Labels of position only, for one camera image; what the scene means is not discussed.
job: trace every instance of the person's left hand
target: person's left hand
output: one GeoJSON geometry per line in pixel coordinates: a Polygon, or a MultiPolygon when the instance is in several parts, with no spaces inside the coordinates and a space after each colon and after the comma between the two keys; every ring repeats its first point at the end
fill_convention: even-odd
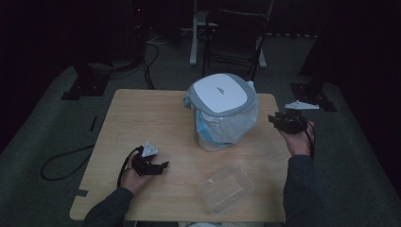
{"type": "Polygon", "coordinates": [[[127,169],[123,173],[123,177],[121,179],[121,187],[125,187],[132,192],[132,194],[137,195],[145,185],[153,178],[151,175],[139,176],[136,171],[132,168],[132,159],[135,154],[131,155],[127,169]]]}

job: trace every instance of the trash can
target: trash can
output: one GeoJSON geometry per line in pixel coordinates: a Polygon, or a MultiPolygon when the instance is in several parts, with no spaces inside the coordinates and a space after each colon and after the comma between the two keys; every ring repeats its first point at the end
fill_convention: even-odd
{"type": "Polygon", "coordinates": [[[194,138],[207,151],[239,142],[256,124],[259,101],[253,83],[228,73],[193,83],[183,98],[193,112],[194,138]]]}

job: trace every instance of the clear plastic container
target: clear plastic container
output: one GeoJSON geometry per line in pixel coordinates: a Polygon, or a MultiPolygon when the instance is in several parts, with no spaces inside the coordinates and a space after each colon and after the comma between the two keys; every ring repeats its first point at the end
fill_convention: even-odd
{"type": "Polygon", "coordinates": [[[252,180],[239,164],[227,166],[199,185],[200,196],[213,215],[224,214],[253,191],[252,180]]]}

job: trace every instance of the small white object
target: small white object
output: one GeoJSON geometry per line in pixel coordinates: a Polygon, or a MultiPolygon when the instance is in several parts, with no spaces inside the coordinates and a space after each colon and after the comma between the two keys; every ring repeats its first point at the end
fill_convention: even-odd
{"type": "Polygon", "coordinates": [[[215,74],[194,84],[200,100],[214,113],[230,111],[245,104],[247,93],[232,78],[215,74]]]}
{"type": "Polygon", "coordinates": [[[294,109],[294,110],[316,110],[319,109],[319,105],[312,105],[300,101],[295,101],[290,104],[286,104],[285,106],[287,109],[294,109]]]}
{"type": "Polygon", "coordinates": [[[150,142],[149,141],[147,141],[147,143],[145,144],[145,147],[144,147],[144,152],[142,152],[142,157],[148,157],[148,156],[150,156],[150,155],[153,155],[153,154],[157,154],[157,149],[156,148],[154,148],[151,144],[150,144],[150,142]]]}

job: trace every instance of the gray carpet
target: gray carpet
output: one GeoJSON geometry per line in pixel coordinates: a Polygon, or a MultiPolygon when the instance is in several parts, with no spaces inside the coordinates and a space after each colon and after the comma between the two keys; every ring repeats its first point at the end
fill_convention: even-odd
{"type": "MultiPolygon", "coordinates": [[[[201,64],[189,65],[191,40],[183,35],[180,43],[155,40],[160,54],[150,68],[156,89],[186,90],[201,76],[201,64]]],[[[314,40],[270,37],[264,46],[267,69],[258,69],[258,93],[275,95],[280,110],[293,102],[291,82],[308,82],[298,75],[314,40]]],[[[147,48],[147,61],[156,51],[147,48]]],[[[208,74],[230,72],[244,77],[246,69],[212,63],[208,74]]],[[[0,156],[0,226],[80,226],[69,218],[69,209],[84,173],[83,166],[71,177],[48,182],[40,170],[49,157],[83,148],[96,142],[113,93],[120,88],[147,89],[143,73],[112,75],[102,97],[82,97],[61,101],[76,78],[70,67],[60,74],[37,104],[30,118],[0,156]],[[94,117],[97,124],[92,128],[94,117]]],[[[315,167],[323,189],[326,211],[333,226],[401,226],[401,202],[383,173],[361,128],[340,90],[325,84],[323,90],[337,108],[304,111],[316,124],[315,167]]],[[[64,175],[78,166],[91,152],[65,156],[46,169],[49,177],[64,175]]],[[[171,223],[160,223],[166,226],[171,223]]],[[[281,226],[269,223],[267,226],[281,226]]]]}

